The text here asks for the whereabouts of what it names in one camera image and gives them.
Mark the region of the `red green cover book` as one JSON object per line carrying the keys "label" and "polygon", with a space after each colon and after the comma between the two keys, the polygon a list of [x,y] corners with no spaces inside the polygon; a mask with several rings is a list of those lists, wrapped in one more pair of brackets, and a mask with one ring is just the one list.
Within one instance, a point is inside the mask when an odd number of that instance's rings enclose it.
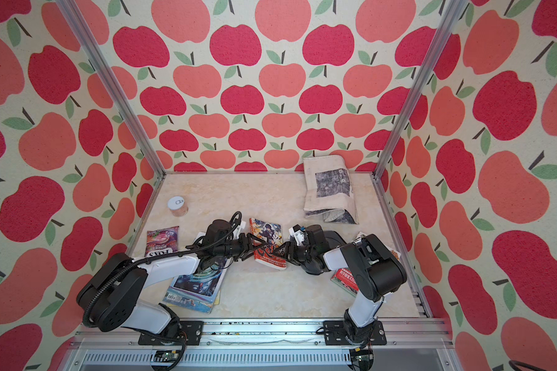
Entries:
{"label": "red green cover book", "polygon": [[[366,234],[363,232],[359,232],[356,236],[356,239],[362,237],[366,237]],[[386,247],[398,261],[401,260],[401,255],[396,249],[393,249],[389,246]],[[354,280],[354,276],[346,268],[341,268],[335,271],[330,281],[336,286],[338,286],[339,288],[345,290],[345,292],[347,292],[349,295],[352,295],[353,297],[356,296],[358,293],[359,289]]]}

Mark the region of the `red black manga book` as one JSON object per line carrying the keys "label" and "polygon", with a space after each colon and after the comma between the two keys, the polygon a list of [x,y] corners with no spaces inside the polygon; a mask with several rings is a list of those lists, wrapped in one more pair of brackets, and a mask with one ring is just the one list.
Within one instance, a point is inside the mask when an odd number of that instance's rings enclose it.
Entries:
{"label": "red black manga book", "polygon": [[279,224],[251,218],[250,229],[253,236],[266,243],[255,251],[255,261],[276,270],[286,270],[286,261],[273,254],[274,250],[283,243],[282,227]]}

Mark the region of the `white book with blue vortex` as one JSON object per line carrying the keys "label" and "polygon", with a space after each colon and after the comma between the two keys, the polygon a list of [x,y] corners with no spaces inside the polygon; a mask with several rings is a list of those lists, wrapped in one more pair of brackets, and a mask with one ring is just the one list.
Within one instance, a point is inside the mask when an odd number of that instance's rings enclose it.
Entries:
{"label": "white book with blue vortex", "polygon": [[225,256],[213,257],[210,267],[201,273],[178,276],[173,280],[168,291],[213,303],[221,290],[221,284],[231,262],[232,259]]}

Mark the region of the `blue robot sunflower magazine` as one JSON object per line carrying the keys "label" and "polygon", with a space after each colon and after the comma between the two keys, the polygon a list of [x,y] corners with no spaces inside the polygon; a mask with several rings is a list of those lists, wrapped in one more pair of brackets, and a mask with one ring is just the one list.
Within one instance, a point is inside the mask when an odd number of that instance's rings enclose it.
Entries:
{"label": "blue robot sunflower magazine", "polygon": [[196,312],[211,313],[214,306],[220,303],[219,295],[213,301],[200,298],[186,292],[168,289],[162,300],[166,305],[174,305]]}

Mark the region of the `grey green microfibre cloth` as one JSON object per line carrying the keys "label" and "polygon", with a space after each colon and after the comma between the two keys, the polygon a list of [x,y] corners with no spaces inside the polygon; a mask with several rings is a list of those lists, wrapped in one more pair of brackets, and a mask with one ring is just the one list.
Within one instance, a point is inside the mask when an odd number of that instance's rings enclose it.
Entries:
{"label": "grey green microfibre cloth", "polygon": [[323,233],[330,249],[336,249],[347,244],[342,236],[340,236],[340,234],[336,231],[326,230]]}

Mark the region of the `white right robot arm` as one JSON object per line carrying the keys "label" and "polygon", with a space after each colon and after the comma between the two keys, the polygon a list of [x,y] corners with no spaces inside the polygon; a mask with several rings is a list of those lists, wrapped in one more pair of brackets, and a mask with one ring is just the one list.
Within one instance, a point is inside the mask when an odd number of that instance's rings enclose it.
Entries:
{"label": "white right robot arm", "polygon": [[345,339],[352,345],[370,342],[377,313],[385,296],[397,292],[407,282],[399,259],[374,234],[347,243],[339,233],[325,231],[320,225],[290,231],[289,241],[273,254],[301,267],[309,275],[347,269],[358,287],[357,295],[343,315]]}

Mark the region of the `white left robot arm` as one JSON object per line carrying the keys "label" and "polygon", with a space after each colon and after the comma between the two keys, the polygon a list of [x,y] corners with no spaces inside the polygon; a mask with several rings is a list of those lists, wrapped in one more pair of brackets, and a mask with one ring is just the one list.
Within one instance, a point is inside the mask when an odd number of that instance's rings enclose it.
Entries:
{"label": "white left robot arm", "polygon": [[244,261],[267,243],[241,231],[241,213],[230,221],[215,220],[202,237],[183,250],[132,259],[114,255],[79,291],[77,304],[83,310],[82,325],[110,332],[127,328],[164,342],[185,340],[181,321],[164,304],[153,305],[139,297],[153,284],[216,264],[220,259]]}

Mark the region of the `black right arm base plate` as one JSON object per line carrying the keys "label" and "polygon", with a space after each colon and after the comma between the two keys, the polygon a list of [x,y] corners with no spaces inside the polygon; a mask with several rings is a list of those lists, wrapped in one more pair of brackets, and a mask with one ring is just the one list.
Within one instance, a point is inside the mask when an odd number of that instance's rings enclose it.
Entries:
{"label": "black right arm base plate", "polygon": [[351,320],[325,321],[316,331],[328,346],[385,346],[385,330],[382,322],[373,321],[365,327],[357,327]]}

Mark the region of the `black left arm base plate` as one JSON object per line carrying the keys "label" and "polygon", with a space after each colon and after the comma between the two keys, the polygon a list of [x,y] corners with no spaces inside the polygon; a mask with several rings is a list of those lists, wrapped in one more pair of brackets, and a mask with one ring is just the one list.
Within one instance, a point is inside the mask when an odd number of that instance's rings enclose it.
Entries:
{"label": "black left arm base plate", "polygon": [[198,346],[203,332],[203,321],[171,321],[159,334],[142,332],[140,346]]}

